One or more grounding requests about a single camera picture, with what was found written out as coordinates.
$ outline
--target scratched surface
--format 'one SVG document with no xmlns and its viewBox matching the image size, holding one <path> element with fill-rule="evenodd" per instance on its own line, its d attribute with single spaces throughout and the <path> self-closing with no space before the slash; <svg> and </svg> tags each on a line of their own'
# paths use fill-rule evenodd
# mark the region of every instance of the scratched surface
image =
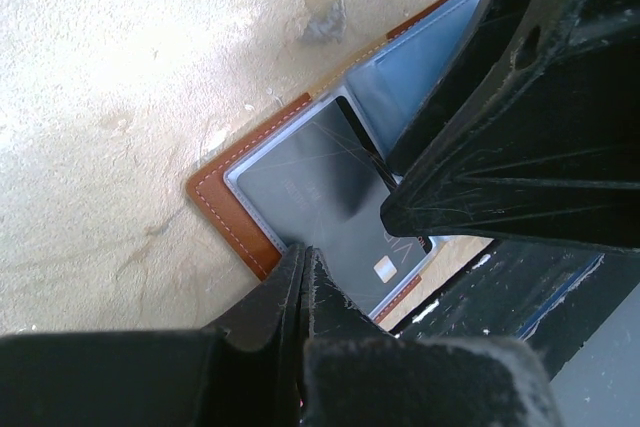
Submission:
<svg viewBox="0 0 640 427">
<path fill-rule="evenodd" d="M 0 0 L 0 333 L 189 327 L 256 285 L 204 161 L 434 0 Z"/>
</svg>

